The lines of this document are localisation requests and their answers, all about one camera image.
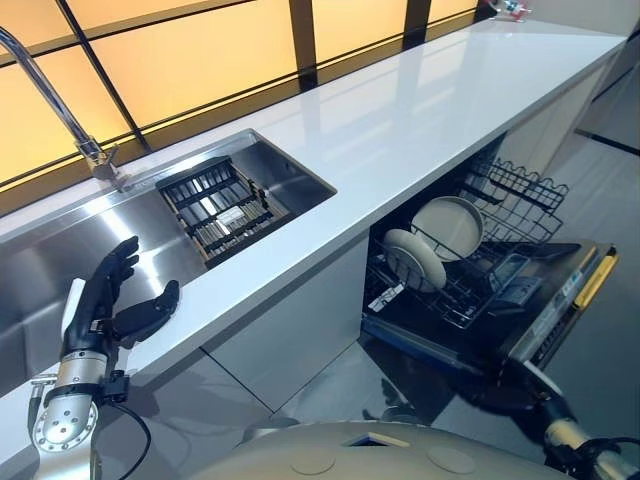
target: yellow handle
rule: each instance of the yellow handle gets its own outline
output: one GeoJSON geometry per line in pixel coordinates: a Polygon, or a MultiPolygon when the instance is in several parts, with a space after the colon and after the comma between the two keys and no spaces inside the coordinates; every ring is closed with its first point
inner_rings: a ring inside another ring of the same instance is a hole
{"type": "Polygon", "coordinates": [[[600,262],[596,271],[593,272],[591,278],[589,278],[585,286],[580,290],[580,293],[573,301],[573,306],[575,308],[585,310],[589,304],[591,304],[591,301],[600,290],[600,287],[602,287],[604,281],[613,271],[613,267],[616,266],[618,260],[619,257],[615,250],[608,253],[607,256],[602,259],[602,262],[600,262]]]}

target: stainless steel sink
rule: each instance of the stainless steel sink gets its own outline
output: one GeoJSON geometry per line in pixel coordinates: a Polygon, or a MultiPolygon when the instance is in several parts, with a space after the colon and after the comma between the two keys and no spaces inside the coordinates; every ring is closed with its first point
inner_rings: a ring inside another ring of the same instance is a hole
{"type": "Polygon", "coordinates": [[[120,241],[140,237],[140,262],[117,309],[157,295],[170,279],[184,285],[207,271],[155,184],[221,155],[231,156],[295,216],[336,193],[247,130],[132,179],[125,193],[90,198],[0,238],[0,365],[4,366],[0,396],[57,361],[62,309],[71,281],[88,278],[120,241]]]}

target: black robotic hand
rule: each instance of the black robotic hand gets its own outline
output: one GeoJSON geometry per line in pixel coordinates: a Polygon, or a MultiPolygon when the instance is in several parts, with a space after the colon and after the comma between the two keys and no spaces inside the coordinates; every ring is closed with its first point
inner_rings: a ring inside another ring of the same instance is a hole
{"type": "Polygon", "coordinates": [[[138,237],[120,243],[100,263],[87,281],[73,320],[64,332],[60,357],[91,350],[110,356],[114,346],[131,348],[155,333],[171,317],[178,304],[179,285],[167,283],[158,297],[129,307],[115,316],[122,283],[130,278],[138,262],[138,237]]]}

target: gray floor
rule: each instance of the gray floor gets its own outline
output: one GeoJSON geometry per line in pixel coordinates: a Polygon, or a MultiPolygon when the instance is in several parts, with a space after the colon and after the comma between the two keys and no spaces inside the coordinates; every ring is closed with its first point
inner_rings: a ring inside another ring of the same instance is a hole
{"type": "MultiPolygon", "coordinates": [[[[637,75],[605,97],[613,98],[614,104],[606,109],[600,134],[630,142],[640,132],[637,75]]],[[[565,220],[558,238],[612,242],[621,256],[546,373],[563,389],[588,431],[639,437],[640,158],[572,135],[545,173],[571,187],[558,211],[565,220]]],[[[406,358],[392,368],[383,365],[389,373],[385,375],[372,360],[385,357],[376,355],[385,347],[361,343],[366,350],[360,344],[352,346],[278,415],[304,422],[366,419],[380,417],[387,406],[408,399],[424,423],[543,461],[540,449],[510,420],[480,412],[459,398],[450,401],[451,392],[434,372],[406,358]]],[[[640,463],[637,450],[625,454],[640,463]]]]}

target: wire rack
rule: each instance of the wire rack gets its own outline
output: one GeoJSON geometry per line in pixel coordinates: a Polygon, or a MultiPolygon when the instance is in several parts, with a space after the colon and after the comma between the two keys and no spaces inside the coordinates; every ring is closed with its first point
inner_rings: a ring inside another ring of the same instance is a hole
{"type": "Polygon", "coordinates": [[[454,191],[472,202],[482,215],[484,233],[480,246],[464,258],[411,224],[411,220],[400,219],[398,228],[421,232],[431,240],[436,254],[456,260],[444,263],[447,282],[438,290],[395,251],[374,239],[368,262],[368,288],[377,295],[369,297],[375,298],[369,304],[371,309],[378,311],[406,289],[427,312],[458,328],[468,328],[562,226],[555,212],[569,188],[496,159],[472,160],[465,176],[456,181],[454,191]],[[400,276],[389,268],[396,262],[405,262],[405,268],[394,268],[400,276]]]}
{"type": "Polygon", "coordinates": [[[164,179],[156,188],[210,269],[294,216],[228,156],[164,179]]]}

